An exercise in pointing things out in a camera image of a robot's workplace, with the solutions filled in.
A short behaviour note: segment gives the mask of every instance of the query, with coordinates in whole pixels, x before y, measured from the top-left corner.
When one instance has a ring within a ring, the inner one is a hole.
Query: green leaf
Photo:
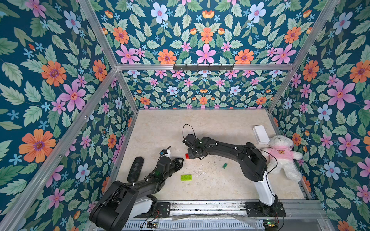
[[[18,87],[21,86],[23,76],[17,65],[10,62],[4,62],[1,66],[1,70],[5,73],[5,76],[8,77],[10,81],[14,81]]]

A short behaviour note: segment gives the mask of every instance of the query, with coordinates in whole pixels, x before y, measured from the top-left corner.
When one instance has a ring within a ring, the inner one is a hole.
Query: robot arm
[[[157,199],[152,194],[164,186],[165,180],[182,168],[183,158],[171,161],[168,150],[162,156],[156,168],[144,180],[136,183],[115,181],[105,192],[90,213],[90,220],[107,231],[119,231],[126,222],[136,215],[147,213]]]
[[[269,187],[266,158],[252,143],[232,145],[209,137],[203,137],[199,140],[194,134],[188,134],[183,143],[188,146],[190,159],[202,159],[210,154],[223,156],[238,162],[244,176],[255,184],[259,195],[261,212],[268,216],[275,216],[279,199]]]

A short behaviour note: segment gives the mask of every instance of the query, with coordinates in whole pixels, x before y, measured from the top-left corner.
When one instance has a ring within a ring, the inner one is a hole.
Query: pink shirt
[[[286,146],[272,146],[267,149],[267,152],[274,156],[276,159],[293,159],[292,150]]]

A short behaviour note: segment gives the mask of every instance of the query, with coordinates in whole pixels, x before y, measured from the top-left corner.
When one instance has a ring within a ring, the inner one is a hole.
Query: wire
[[[184,137],[184,127],[185,127],[185,125],[189,125],[191,127],[191,129],[193,130],[194,136],[196,137],[193,127],[190,124],[187,124],[187,123],[184,124],[184,126],[182,127],[182,137],[185,139],[185,137]]]

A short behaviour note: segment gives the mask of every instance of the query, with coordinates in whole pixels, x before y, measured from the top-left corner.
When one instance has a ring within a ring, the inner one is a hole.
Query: floral wallpaper
[[[110,67],[76,1],[2,1],[0,28],[2,220]],[[18,230],[82,230],[130,121],[117,80],[101,104]]]
[[[123,64],[290,63],[326,1],[91,1]],[[310,53],[317,50],[312,47]]]
[[[340,231],[370,228],[369,2],[341,1],[275,110],[303,153],[311,196]]]

